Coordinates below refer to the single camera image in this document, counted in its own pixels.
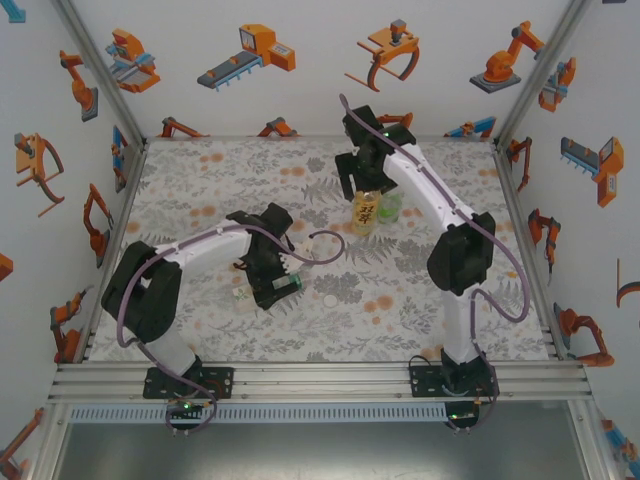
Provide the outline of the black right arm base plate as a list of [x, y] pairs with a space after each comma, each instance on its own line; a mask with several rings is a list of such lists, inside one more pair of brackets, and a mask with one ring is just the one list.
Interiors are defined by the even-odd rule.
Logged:
[[409, 373], [414, 398], [492, 398], [500, 395], [499, 386], [486, 367], [468, 370], [420, 364], [411, 366]]

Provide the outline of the grey metal panel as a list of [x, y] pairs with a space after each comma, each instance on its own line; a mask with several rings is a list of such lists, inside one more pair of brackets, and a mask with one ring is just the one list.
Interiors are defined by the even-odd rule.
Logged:
[[219, 425], [190, 438], [160, 426], [74, 425], [56, 480], [584, 480], [568, 432], [544, 420], [471, 435], [429, 423]]

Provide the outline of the floral patterned table mat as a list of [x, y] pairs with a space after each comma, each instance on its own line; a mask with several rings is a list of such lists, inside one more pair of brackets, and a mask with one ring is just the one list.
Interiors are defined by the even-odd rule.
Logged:
[[[124, 244], [179, 241], [273, 202], [293, 219], [289, 237], [312, 238], [319, 260], [301, 272], [299, 300], [268, 311], [236, 311], [232, 290], [247, 279], [231, 263], [183, 284], [175, 326], [203, 360], [439, 358], [446, 321], [426, 268], [436, 236], [406, 196], [395, 223], [355, 234], [334, 164], [348, 148], [348, 141], [151, 144]], [[324, 304], [327, 295], [336, 306]]]

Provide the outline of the aluminium frame post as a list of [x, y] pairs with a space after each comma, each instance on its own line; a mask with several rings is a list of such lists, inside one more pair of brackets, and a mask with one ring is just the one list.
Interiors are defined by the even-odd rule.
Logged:
[[549, 37], [543, 53], [536, 61], [536, 66], [526, 80], [524, 88], [518, 96], [514, 107], [504, 121], [502, 129], [497, 136], [497, 147], [499, 149], [506, 148], [514, 137], [528, 110], [534, 104], [537, 95], [542, 90], [552, 68], [559, 61], [560, 54], [569, 43], [569, 40], [594, 1], [595, 0], [570, 0]]
[[121, 122], [125, 134], [128, 134], [128, 139], [138, 150], [142, 151], [146, 144], [145, 135], [142, 133], [121, 90], [111, 77], [106, 62], [99, 53], [89, 29], [72, 0], [49, 0], [49, 2], [54, 7], [58, 17], [79, 50], [80, 56], [94, 75], [103, 95]]

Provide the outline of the aluminium side frame rail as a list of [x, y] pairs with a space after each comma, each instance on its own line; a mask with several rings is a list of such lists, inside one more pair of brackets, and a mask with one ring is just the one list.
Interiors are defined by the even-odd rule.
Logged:
[[568, 359], [561, 333], [554, 316], [550, 294], [548, 293], [548, 276], [538, 265], [539, 251], [534, 246], [528, 228], [527, 216], [516, 191], [506, 155], [498, 148], [494, 152], [499, 180], [514, 227], [520, 257], [529, 281], [531, 295], [538, 316], [542, 333], [545, 335], [548, 355], [552, 360]]
[[138, 183], [141, 178], [142, 170], [148, 155], [149, 143], [145, 143], [142, 149], [133, 157], [132, 169], [130, 177], [125, 188], [124, 203], [118, 216], [115, 228], [112, 230], [111, 241], [106, 252], [104, 269], [102, 270], [102, 278], [95, 294], [95, 303], [81, 334], [78, 348], [74, 357], [76, 364], [81, 364], [89, 358], [91, 350], [91, 342], [95, 336], [102, 315], [101, 297], [106, 289], [109, 279], [115, 269], [121, 242], [123, 240], [126, 224], [130, 216], [131, 208], [138, 189]]

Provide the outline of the wide aluminium extrusion rail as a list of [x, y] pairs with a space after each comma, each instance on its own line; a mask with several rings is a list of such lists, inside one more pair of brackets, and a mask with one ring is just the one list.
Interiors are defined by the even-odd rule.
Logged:
[[[374, 363], [231, 363], [232, 403], [412, 401], [408, 365]], [[50, 403], [139, 403], [150, 365], [87, 362], [59, 367]], [[498, 361], [501, 401], [592, 397], [586, 368], [575, 361]]]

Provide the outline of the thin aluminium frame rail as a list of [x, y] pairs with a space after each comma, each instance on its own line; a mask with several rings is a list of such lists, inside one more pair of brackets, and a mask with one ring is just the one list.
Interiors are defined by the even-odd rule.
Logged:
[[[486, 137], [481, 138], [477, 136], [468, 136], [468, 137], [444, 137], [442, 135], [415, 135], [417, 142], [465, 142], [465, 143], [488, 143], [494, 144], [497, 141], [497, 138], [494, 137]], [[249, 141], [249, 140], [260, 140], [260, 141], [287, 141], [287, 142], [295, 142], [295, 141], [348, 141], [351, 143], [351, 140], [343, 133], [342, 135], [301, 135], [296, 137], [279, 137], [279, 136], [268, 136], [268, 137], [258, 137], [255, 135], [213, 135], [213, 136], [205, 136], [205, 137], [189, 137], [189, 136], [178, 136], [178, 137], [157, 137], [150, 136], [145, 139], [147, 144], [151, 144], [154, 142], [180, 142], [180, 141], [195, 141], [195, 142], [212, 142], [212, 141]]]

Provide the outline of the aluminium frame leg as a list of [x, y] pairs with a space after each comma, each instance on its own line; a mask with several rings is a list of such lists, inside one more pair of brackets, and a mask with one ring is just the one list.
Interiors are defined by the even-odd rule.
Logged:
[[67, 404], [50, 404], [45, 408], [41, 442], [27, 480], [55, 480], [58, 467], [64, 457], [71, 407]]
[[593, 400], [567, 402], [585, 480], [618, 480], [597, 406]]

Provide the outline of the orange tea bottle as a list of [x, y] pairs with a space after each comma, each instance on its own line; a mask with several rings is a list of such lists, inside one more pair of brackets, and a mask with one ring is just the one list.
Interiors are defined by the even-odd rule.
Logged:
[[352, 230], [355, 234], [367, 236], [373, 231], [380, 199], [380, 191], [376, 197], [362, 196], [358, 191], [355, 192], [352, 211]]

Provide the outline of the small green label bottle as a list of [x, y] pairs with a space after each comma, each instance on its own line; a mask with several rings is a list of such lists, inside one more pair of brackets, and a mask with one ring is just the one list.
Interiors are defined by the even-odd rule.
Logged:
[[385, 193], [384, 195], [381, 196], [381, 199], [380, 199], [380, 202], [379, 202], [379, 208], [378, 208], [378, 212], [377, 212], [378, 222], [380, 224], [382, 224], [382, 225], [395, 223], [398, 220], [400, 211], [402, 209], [402, 204], [399, 205], [398, 207], [395, 207], [394, 205], [387, 205], [386, 204], [386, 202], [384, 200], [384, 196], [387, 193]]

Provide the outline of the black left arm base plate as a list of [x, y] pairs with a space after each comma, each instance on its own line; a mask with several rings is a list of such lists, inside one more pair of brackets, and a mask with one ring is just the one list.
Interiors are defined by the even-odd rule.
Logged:
[[[184, 377], [202, 388], [208, 390], [217, 399], [229, 399], [232, 394], [234, 369], [230, 367], [204, 367], [194, 365]], [[200, 390], [185, 385], [159, 368], [147, 370], [142, 391], [144, 399], [173, 399], [173, 398], [205, 398]]]

